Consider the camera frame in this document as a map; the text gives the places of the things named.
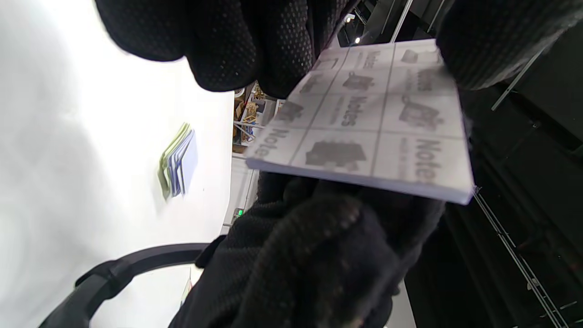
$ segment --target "white surface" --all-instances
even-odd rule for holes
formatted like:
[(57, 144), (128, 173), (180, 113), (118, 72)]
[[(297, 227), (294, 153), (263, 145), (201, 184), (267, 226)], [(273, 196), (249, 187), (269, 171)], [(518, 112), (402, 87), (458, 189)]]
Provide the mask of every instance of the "white surface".
[(415, 318), (411, 310), (411, 303), (407, 295), (407, 288), (405, 282), (401, 281), (399, 284), (400, 293), (393, 296), (393, 311), (386, 328), (416, 328)]
[[(0, 326), (26, 328), (102, 261), (219, 234), (233, 94), (200, 89), (185, 61), (123, 53), (93, 1), (1, 4)], [(199, 163), (191, 193), (165, 204), (157, 161), (183, 121)], [(92, 327), (167, 326), (188, 274), (138, 277)]]
[(329, 48), (247, 149), (253, 169), (467, 204), (473, 179), (435, 40)]

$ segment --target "printed icon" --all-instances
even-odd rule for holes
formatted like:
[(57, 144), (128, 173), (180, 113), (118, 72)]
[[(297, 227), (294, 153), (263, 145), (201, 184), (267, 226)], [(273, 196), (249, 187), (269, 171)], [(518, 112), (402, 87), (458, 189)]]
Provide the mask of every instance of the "printed icon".
[(432, 107), (412, 102), (409, 96), (404, 95), (405, 104), (399, 120), (407, 122), (412, 127), (421, 127), (427, 131), (435, 131), (438, 124), (443, 124), (443, 119), (439, 118), (440, 112)]
[(373, 86), (374, 78), (369, 76), (356, 75), (354, 72), (348, 73), (348, 79), (342, 84), (343, 87), (350, 90), (366, 91)]
[(316, 64), (314, 65), (314, 68), (312, 70), (325, 71), (325, 70), (329, 70), (329, 69), (334, 69), (334, 67), (336, 66), (337, 63), (338, 63), (338, 58), (320, 59), (320, 60), (316, 61)]
[(311, 92), (312, 89), (314, 88), (314, 86), (319, 83), (319, 80), (318, 79), (321, 78), (322, 76), (323, 76), (322, 73), (320, 73), (320, 74), (314, 74), (314, 75), (310, 76), (310, 78), (304, 84), (304, 86), (301, 87), (300, 93), (308, 93), (308, 92)]
[(323, 166), (326, 170), (346, 168), (348, 171), (359, 169), (358, 161), (366, 160), (362, 146), (353, 142), (316, 142), (312, 150), (305, 153), (306, 165)]
[(407, 49), (401, 58), (402, 62), (407, 64), (416, 64), (418, 62), (439, 62), (437, 51), (422, 51), (420, 53)]
[(288, 100), (286, 101), (285, 104), (283, 104), (282, 109), (280, 109), (278, 114), (275, 116), (275, 120), (291, 123), (295, 119), (301, 117), (301, 112), (303, 110), (304, 110), (303, 106), (300, 106)]

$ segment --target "metal rail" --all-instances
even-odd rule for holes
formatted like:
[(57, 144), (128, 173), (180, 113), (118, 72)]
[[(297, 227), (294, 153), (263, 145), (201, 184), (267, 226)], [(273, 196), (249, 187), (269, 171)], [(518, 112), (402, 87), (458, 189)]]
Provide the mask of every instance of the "metal rail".
[(405, 17), (407, 17), (407, 14), (409, 13), (409, 9), (411, 8), (412, 3), (413, 3), (413, 0), (407, 0), (407, 3), (405, 4), (405, 8), (403, 8), (403, 13), (401, 13), (401, 18), (399, 18), (399, 23), (397, 23), (397, 27), (395, 28), (395, 31), (393, 32), (393, 36), (391, 37), (391, 41), (389, 41), (389, 43), (395, 43), (395, 40), (397, 39), (397, 35), (399, 35), (399, 31), (401, 30), (401, 27), (403, 26), (403, 22), (405, 21)]
[(494, 228), (494, 231), (502, 241), (502, 244), (512, 257), (512, 260), (517, 265), (518, 270), (522, 273), (527, 283), (531, 286), (532, 291), (535, 293), (540, 305), (545, 310), (549, 319), (556, 328), (568, 328), (568, 324), (555, 306), (554, 302), (550, 299), (549, 294), (546, 292), (540, 280), (536, 277), (535, 273), (532, 271), (531, 267), (528, 265), (524, 257), (520, 254), (516, 254), (514, 251), (516, 249), (516, 244), (510, 238), (508, 232), (504, 229), (490, 206), (487, 204), (486, 200), (480, 195), (481, 188), (474, 188), (473, 195), (477, 204), (482, 209), (482, 212)]
[(441, 11), (441, 7), (443, 7), (443, 3), (444, 2), (445, 2), (445, 0), (441, 0), (441, 3), (439, 4), (439, 7), (437, 7), (436, 14), (433, 16), (433, 19), (431, 20), (431, 23), (429, 23), (429, 27), (427, 28), (427, 34), (429, 34), (429, 31), (433, 27), (433, 24), (436, 22), (437, 15), (439, 15), (439, 12)]
[(528, 69), (532, 66), (532, 64), (534, 64), (534, 62), (536, 61), (536, 59), (539, 58), (540, 54), (545, 49), (546, 48), (542, 48), (541, 50), (539, 50), (539, 52), (536, 53), (534, 56), (532, 56), (532, 58), (526, 63), (526, 65), (524, 65), (524, 67), (522, 68), (522, 70), (520, 71), (520, 73), (518, 73), (518, 75), (514, 78), (514, 80), (512, 80), (512, 82), (510, 83), (510, 85), (506, 88), (506, 90), (504, 90), (504, 92), (498, 98), (498, 100), (496, 100), (496, 102), (492, 105), (492, 108), (491, 108), (492, 111), (495, 111), (498, 108), (498, 106), (500, 106), (500, 104), (502, 103), (502, 101), (504, 99), (506, 99), (506, 96), (508, 96), (508, 94), (510, 92), (512, 92), (512, 90), (516, 86), (516, 83), (518, 83), (518, 81), (520, 81), (520, 79), (522, 78), (522, 76), (526, 73), (526, 71), (528, 71)]

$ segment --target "textured glove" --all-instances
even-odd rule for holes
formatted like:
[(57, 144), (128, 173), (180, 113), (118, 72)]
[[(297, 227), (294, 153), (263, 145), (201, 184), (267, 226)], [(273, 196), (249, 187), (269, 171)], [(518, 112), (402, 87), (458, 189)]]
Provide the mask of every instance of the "textured glove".
[(170, 327), (383, 327), (444, 203), (262, 173)]
[[(96, 0), (111, 38), (145, 59), (186, 57), (198, 84), (228, 91), (257, 80), (287, 98), (357, 0)], [(515, 74), (583, 15), (583, 0), (457, 0), (437, 45), (459, 86)]]

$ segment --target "stack of sticky notes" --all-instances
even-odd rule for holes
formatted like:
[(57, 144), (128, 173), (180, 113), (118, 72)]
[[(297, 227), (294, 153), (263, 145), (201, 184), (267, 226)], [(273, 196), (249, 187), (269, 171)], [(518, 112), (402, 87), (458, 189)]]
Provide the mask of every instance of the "stack of sticky notes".
[(158, 179), (164, 198), (188, 192), (197, 163), (194, 130), (184, 123), (160, 157)]

